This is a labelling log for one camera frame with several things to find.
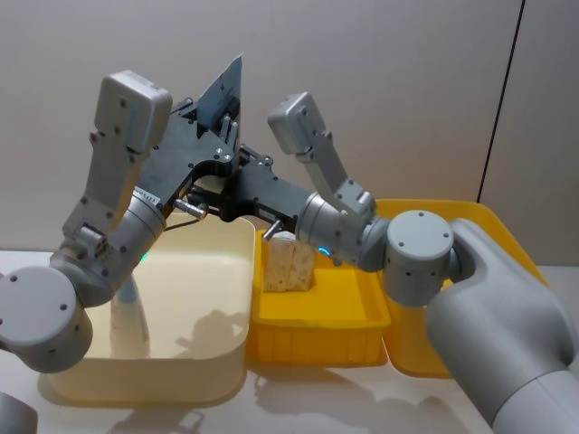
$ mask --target wire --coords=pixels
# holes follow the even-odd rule
[[[198,222],[200,222],[200,220],[191,220],[190,222],[174,224],[173,226],[169,226],[168,228],[166,228],[165,232],[172,231],[173,229],[183,228],[185,226],[190,226],[190,225],[198,223]]]

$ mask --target yellow plastic bin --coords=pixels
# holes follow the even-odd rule
[[[390,324],[378,276],[318,254],[309,291],[264,292],[267,258],[256,237],[248,356],[262,363],[365,366],[385,363]]]
[[[465,218],[478,224],[519,264],[547,284],[517,240],[490,208],[479,203],[426,200],[379,200],[377,212],[388,219],[409,210],[436,212],[447,221]],[[386,304],[392,324],[384,333],[390,360],[399,371],[422,377],[450,377],[426,336],[425,308],[402,307],[389,297]]]

